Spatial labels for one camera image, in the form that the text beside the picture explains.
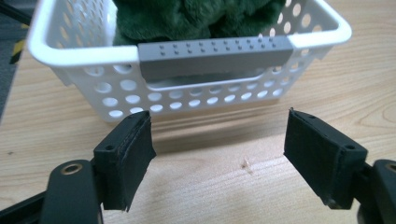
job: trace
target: wooden surface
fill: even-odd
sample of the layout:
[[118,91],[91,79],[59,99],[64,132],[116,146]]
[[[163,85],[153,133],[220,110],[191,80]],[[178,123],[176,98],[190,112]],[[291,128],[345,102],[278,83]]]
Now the wooden surface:
[[[359,206],[332,211],[283,156],[288,109],[324,119],[396,160],[396,2],[329,0],[351,40],[315,61],[279,101],[153,120],[158,157],[130,213],[105,223],[356,223]],[[0,126],[0,209],[46,189],[49,174],[92,158],[114,124],[75,87],[24,52]]]

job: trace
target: perforated basket wall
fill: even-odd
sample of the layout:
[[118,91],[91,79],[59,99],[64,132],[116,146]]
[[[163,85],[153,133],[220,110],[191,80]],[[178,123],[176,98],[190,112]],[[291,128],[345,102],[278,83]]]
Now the perforated basket wall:
[[[155,116],[279,98],[314,59],[351,35],[348,24],[322,0],[289,0],[277,24],[262,36],[243,39],[268,43],[286,35],[293,46],[286,63],[252,67],[248,74],[228,71],[217,78],[146,81],[137,46],[111,46],[116,10],[111,0],[43,0],[28,39],[32,55],[65,85],[75,84],[106,121],[146,109]],[[238,46],[238,38],[214,41]]]

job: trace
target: green fabric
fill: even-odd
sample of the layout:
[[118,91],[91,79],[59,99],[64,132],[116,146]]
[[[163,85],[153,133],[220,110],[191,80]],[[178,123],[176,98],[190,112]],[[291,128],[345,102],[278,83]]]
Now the green fabric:
[[286,0],[113,0],[114,45],[257,35]]

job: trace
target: gray basket handle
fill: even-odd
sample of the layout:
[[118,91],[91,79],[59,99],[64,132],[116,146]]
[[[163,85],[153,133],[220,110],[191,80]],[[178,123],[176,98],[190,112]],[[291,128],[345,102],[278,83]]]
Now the gray basket handle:
[[293,46],[286,36],[238,37],[139,44],[143,78],[243,72],[286,63]]

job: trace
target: black object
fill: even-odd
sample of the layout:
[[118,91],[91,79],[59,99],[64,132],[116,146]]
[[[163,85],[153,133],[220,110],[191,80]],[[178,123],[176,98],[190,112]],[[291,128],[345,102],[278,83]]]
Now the black object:
[[0,212],[0,223],[103,223],[105,209],[129,210],[156,156],[149,112],[124,119],[94,150],[92,161],[55,168],[47,191]]
[[0,0],[0,13],[3,13],[6,16],[9,16],[10,18],[20,21],[26,25],[30,25],[30,22],[32,21],[31,15],[28,15],[16,9],[15,7],[10,6],[9,4],[5,3],[4,0]]
[[359,223],[396,223],[396,161],[365,163],[367,149],[321,119],[290,110],[285,156],[331,209],[361,203]]

